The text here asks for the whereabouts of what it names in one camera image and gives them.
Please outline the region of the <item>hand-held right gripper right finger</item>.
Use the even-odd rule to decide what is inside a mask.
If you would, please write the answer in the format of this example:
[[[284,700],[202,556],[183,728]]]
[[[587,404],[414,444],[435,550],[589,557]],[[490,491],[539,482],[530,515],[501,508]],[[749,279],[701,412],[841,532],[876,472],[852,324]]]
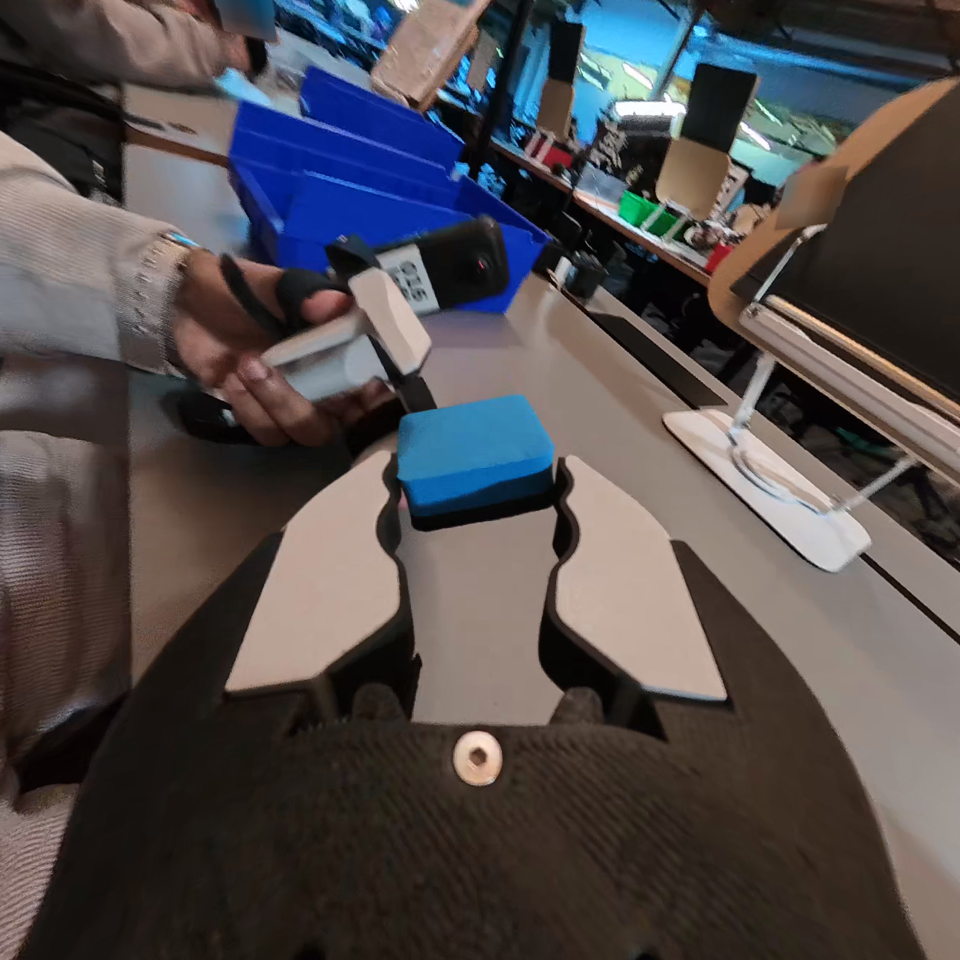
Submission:
[[[726,709],[728,690],[666,529],[575,456],[557,464],[539,664],[594,691],[610,724],[659,724],[658,702]]]

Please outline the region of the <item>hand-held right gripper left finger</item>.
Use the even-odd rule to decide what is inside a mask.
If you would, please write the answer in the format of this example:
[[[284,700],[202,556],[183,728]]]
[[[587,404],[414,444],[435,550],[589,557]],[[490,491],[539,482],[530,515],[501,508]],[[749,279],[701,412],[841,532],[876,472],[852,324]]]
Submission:
[[[397,456],[366,456],[304,505],[279,545],[223,688],[226,700],[299,693],[330,722],[358,692],[390,690],[408,720],[415,630]]]

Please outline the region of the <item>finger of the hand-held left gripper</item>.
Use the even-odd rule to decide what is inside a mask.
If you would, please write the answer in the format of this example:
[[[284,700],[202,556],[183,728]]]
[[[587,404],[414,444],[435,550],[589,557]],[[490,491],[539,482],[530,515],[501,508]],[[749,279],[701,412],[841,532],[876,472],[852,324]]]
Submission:
[[[400,287],[379,268],[355,274],[347,285],[354,305],[365,316],[359,349],[363,379],[387,384],[409,414],[436,409],[422,376],[432,342]]]

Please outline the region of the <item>blue plastic bin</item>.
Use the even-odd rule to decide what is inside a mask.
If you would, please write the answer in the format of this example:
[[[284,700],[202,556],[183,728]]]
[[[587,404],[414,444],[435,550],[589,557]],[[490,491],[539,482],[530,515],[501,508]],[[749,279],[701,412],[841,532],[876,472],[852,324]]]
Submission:
[[[299,91],[301,112],[310,119],[436,163],[452,173],[464,141],[414,109],[308,67]]]
[[[241,102],[227,156],[250,241],[281,268],[324,273],[327,246],[357,235],[379,249],[480,216],[501,228],[507,290],[459,308],[504,313],[549,237],[468,176],[269,106]]]

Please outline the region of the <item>blue foam eraser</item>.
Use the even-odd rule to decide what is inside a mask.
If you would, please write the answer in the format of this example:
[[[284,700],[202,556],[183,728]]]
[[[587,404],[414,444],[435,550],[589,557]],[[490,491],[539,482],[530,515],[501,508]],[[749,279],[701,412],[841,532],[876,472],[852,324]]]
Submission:
[[[406,415],[396,476],[414,529],[431,532],[553,506],[554,458],[534,408],[514,394]]]

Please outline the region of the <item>person's left hand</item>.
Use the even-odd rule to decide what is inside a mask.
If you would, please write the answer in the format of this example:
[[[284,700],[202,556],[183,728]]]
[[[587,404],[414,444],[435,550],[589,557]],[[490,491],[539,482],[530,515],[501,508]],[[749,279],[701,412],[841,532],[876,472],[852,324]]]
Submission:
[[[297,392],[263,362],[271,339],[230,291],[219,257],[205,248],[188,252],[174,303],[171,333],[179,365],[217,391],[262,447],[324,447],[393,399],[378,379],[319,403]]]

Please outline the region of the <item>small black box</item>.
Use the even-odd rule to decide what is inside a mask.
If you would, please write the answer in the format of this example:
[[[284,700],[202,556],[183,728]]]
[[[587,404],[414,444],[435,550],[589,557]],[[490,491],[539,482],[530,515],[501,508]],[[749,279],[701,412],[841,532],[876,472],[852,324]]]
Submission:
[[[595,254],[578,251],[570,257],[561,256],[552,276],[560,292],[573,300],[588,302],[606,281],[608,269]]]

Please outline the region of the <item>wooden workbench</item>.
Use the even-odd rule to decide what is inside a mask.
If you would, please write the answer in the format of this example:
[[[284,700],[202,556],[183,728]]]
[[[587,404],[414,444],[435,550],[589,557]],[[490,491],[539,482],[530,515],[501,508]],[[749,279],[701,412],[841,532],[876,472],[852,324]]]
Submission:
[[[570,199],[578,210],[598,220],[628,242],[641,247],[648,254],[667,263],[703,288],[709,287],[712,276],[706,271],[705,265],[685,247],[623,220],[612,203],[589,191],[574,189],[569,182],[552,174],[546,165],[532,160],[515,146],[493,138],[489,149],[518,170],[525,171],[537,181],[552,188],[564,199]]]

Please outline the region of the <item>white monitor stand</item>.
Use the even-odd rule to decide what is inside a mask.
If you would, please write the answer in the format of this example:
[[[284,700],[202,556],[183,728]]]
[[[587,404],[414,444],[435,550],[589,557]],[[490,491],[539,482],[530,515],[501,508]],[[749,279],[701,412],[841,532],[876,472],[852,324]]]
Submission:
[[[905,455],[852,496],[827,496],[750,429],[757,403],[777,366],[767,352],[734,414],[714,409],[663,416],[667,431],[756,514],[787,546],[827,573],[844,570],[872,546],[853,511],[918,465]]]

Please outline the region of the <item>small green bin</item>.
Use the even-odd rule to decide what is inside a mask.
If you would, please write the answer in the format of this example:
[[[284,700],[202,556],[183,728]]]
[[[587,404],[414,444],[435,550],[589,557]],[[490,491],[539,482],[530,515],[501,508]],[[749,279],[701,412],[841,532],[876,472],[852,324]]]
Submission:
[[[673,239],[690,218],[687,212],[671,202],[657,202],[632,191],[619,199],[617,215],[630,227],[657,239]]]

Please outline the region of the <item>brown cardboard piece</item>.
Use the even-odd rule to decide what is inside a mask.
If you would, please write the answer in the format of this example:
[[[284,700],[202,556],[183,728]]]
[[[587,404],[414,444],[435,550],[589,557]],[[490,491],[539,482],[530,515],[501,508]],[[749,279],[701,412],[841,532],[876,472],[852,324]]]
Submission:
[[[479,38],[489,1],[422,1],[394,31],[369,74],[374,93],[425,114]]]

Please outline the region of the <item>person's grey sweater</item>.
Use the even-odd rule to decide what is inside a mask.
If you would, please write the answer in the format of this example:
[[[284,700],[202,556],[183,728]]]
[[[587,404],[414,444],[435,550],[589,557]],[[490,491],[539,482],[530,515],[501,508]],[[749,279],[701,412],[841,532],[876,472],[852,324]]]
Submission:
[[[1,380],[1,941],[15,958],[82,773],[28,783],[51,733],[131,685],[125,368],[7,354]]]

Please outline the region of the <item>black panel with cardboard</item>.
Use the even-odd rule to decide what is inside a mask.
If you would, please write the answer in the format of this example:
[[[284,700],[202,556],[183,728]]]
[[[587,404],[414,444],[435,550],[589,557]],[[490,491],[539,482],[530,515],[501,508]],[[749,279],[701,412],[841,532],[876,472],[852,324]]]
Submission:
[[[730,150],[760,83],[751,72],[701,62],[678,137],[666,150],[654,192],[689,220],[710,217],[731,169]]]

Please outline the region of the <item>monitor with cardboard hood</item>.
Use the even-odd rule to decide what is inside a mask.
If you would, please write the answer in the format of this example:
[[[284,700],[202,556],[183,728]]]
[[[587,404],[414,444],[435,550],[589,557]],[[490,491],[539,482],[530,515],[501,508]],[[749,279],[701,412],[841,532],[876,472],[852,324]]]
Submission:
[[[750,298],[799,229],[770,217],[715,270],[715,316],[958,484],[958,78],[878,109],[812,174],[845,176],[832,221]]]

